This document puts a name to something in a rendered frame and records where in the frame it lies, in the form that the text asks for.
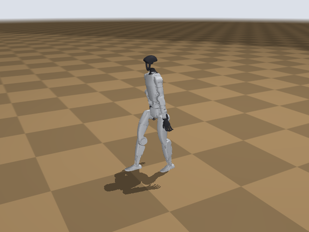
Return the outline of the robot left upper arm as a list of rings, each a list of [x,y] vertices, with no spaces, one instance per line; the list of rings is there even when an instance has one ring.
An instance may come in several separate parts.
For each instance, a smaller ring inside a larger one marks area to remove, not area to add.
[[[158,92],[158,96],[156,97],[156,100],[159,102],[158,97],[163,96],[164,98],[164,91],[163,91],[163,79],[161,76],[156,75],[154,76],[154,83],[156,84],[156,89]]]

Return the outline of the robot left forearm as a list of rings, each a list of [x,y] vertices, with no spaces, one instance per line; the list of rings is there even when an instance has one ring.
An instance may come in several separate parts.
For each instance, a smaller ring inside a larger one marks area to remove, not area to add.
[[[166,114],[167,114],[167,110],[166,110],[166,102],[163,98],[163,96],[159,96],[158,97],[158,100],[159,100],[159,106],[160,106],[160,112],[162,114],[162,118],[165,119],[166,118]]]

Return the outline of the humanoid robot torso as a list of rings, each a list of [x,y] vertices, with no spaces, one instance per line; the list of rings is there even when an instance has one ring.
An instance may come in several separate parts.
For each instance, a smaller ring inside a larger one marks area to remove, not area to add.
[[[145,84],[147,88],[147,93],[149,100],[152,101],[153,106],[150,107],[151,116],[154,118],[159,117],[160,106],[159,102],[156,100],[156,97],[159,95],[156,89],[156,84],[154,83],[154,76],[159,75],[159,73],[151,72],[152,74],[149,75],[150,72],[148,72],[145,76]]]

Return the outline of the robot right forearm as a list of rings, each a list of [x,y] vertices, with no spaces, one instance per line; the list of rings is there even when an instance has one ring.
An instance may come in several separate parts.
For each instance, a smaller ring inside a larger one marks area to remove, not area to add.
[[[147,96],[147,95],[146,95],[146,96]],[[147,96],[147,98],[148,98],[149,106],[153,106],[152,101],[149,100],[149,97],[148,97],[148,96]]]

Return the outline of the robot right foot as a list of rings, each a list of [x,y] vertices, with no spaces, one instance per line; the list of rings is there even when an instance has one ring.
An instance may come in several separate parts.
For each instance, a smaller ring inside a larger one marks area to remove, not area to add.
[[[128,168],[125,168],[125,171],[133,171],[133,170],[137,170],[137,169],[141,169],[142,166],[139,164],[138,166],[132,165]]]

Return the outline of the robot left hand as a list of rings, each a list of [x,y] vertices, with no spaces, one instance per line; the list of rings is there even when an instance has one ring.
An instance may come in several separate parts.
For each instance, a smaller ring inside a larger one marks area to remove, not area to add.
[[[168,114],[166,114],[166,118],[163,119],[163,128],[165,128],[166,131],[172,131],[173,129],[170,126],[170,122],[168,121]]]

